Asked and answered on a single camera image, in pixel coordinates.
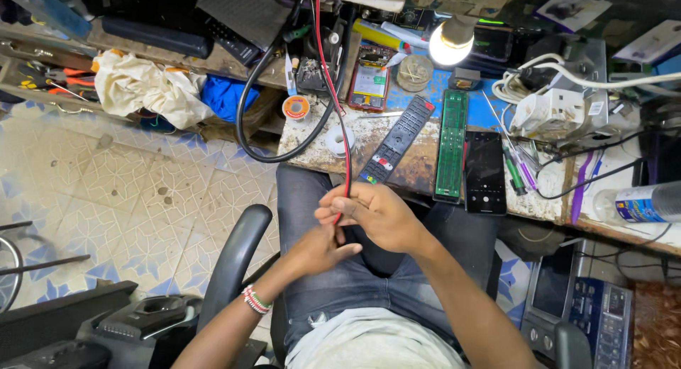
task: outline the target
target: hand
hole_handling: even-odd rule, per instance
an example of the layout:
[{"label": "hand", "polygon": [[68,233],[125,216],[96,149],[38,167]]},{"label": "hand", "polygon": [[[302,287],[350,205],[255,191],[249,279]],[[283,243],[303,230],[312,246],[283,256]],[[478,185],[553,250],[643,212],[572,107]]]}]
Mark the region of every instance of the hand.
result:
[{"label": "hand", "polygon": [[350,198],[343,197],[345,185],[327,192],[319,201],[315,217],[321,224],[333,223],[339,212],[345,216],[339,226],[359,224],[372,242],[390,252],[412,254],[419,248],[426,228],[395,192],[383,184],[353,183]]},{"label": "hand", "polygon": [[343,230],[334,225],[318,225],[307,231],[282,260],[297,277],[317,275],[332,269],[362,251],[362,245],[345,244]]}]

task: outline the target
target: jeans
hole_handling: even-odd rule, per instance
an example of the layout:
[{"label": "jeans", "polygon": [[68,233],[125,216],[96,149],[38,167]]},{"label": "jeans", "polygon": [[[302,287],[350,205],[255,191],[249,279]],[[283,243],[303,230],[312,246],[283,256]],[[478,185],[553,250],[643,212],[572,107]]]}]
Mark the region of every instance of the jeans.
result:
[{"label": "jeans", "polygon": [[[326,173],[279,164],[277,211],[282,254],[319,224],[313,213],[319,207],[319,199],[331,188]],[[485,290],[497,238],[498,217],[467,214],[460,206],[436,203],[423,224]],[[331,319],[346,309],[367,307],[387,308],[433,330],[448,344],[456,345],[447,315],[414,259],[404,255],[392,275],[387,278],[376,276],[366,264],[372,258],[364,253],[376,251],[378,247],[361,227],[343,229],[347,243],[361,243],[364,250],[328,272],[296,280],[283,292],[288,319],[284,339],[287,350],[291,351],[298,340],[312,330],[311,322],[321,315]]]}]

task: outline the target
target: smartphone screen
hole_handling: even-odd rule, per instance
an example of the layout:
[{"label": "smartphone screen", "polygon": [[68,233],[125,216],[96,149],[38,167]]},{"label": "smartphone screen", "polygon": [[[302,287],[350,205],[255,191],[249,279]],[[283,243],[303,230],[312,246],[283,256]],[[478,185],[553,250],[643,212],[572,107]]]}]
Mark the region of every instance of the smartphone screen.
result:
[{"label": "smartphone screen", "polygon": [[466,131],[466,212],[506,214],[501,134]]}]

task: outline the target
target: blue table surface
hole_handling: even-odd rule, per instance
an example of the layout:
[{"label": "blue table surface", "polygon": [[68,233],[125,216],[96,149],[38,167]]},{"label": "blue table surface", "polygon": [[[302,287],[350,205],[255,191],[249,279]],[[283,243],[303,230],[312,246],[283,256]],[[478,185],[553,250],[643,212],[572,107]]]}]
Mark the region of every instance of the blue table surface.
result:
[{"label": "blue table surface", "polygon": [[[428,51],[425,49],[414,49],[414,54],[428,55]],[[434,70],[432,78],[426,86],[425,89],[418,93],[410,93],[405,91],[397,84],[397,68],[398,66],[391,67],[390,71],[390,86],[388,89],[388,97],[385,112],[393,112],[404,110],[409,102],[412,100],[414,95],[421,95],[426,98],[430,103],[435,105],[435,112],[432,114],[435,118],[439,118],[442,115],[442,103],[445,96],[445,90],[447,89],[447,81],[452,75],[451,71]],[[482,79],[485,94],[489,96],[489,100],[492,102],[492,106],[497,111],[497,115],[501,115],[501,111],[506,107],[507,103],[498,99],[492,94],[492,84],[496,79]],[[509,109],[506,113],[506,127],[511,123],[511,118],[513,117],[514,108]],[[468,111],[468,122],[469,126],[483,127],[486,129],[496,130],[499,127],[497,119],[492,116],[492,111],[489,109],[489,105],[485,100],[485,96],[482,95],[480,89],[469,92],[469,111]]]}]

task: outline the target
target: red and white beaded bracelet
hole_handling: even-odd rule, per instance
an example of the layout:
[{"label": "red and white beaded bracelet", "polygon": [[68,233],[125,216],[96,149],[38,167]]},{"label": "red and white beaded bracelet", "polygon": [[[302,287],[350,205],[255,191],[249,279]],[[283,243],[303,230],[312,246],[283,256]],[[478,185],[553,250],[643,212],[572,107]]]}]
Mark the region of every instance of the red and white beaded bracelet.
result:
[{"label": "red and white beaded bracelet", "polygon": [[241,293],[244,295],[244,302],[249,304],[255,312],[267,314],[272,309],[272,304],[264,304],[258,298],[258,295],[253,290],[253,284],[247,286]]}]

